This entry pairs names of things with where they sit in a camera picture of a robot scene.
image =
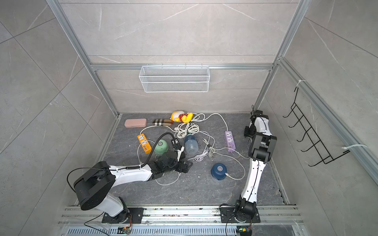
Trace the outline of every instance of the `plaid pouch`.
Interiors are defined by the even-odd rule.
[[[155,119],[153,120],[152,124],[159,126],[171,126],[173,121],[171,119]]]

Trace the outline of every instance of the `electrical outlet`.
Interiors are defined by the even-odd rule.
[[[231,148],[233,150],[236,149],[236,146],[235,146],[235,142],[234,142],[234,137],[232,136],[232,132],[231,131],[226,131],[225,132],[225,138],[226,138],[226,146],[228,148]]]

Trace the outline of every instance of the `blue container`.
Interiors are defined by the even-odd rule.
[[[211,175],[217,180],[222,180],[226,177],[227,168],[222,163],[216,163],[211,168]]]

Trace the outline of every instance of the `mounting plate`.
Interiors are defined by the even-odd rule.
[[[236,221],[235,217],[232,217],[234,214],[235,207],[221,207],[220,208],[220,217],[222,223],[240,223]],[[253,216],[252,223],[260,223],[259,210],[256,208],[255,215]]]
[[[140,224],[142,222],[143,217],[143,211],[144,208],[128,208],[129,213],[132,215],[133,218],[133,224]],[[109,216],[108,214],[104,214],[104,217],[102,218],[102,223],[110,223],[110,224],[119,224],[119,222],[116,221],[115,218]],[[129,224],[130,218],[128,217],[123,224]]]

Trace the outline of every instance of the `wire basket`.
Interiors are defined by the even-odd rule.
[[[139,79],[146,93],[207,92],[210,70],[202,65],[142,66]]]

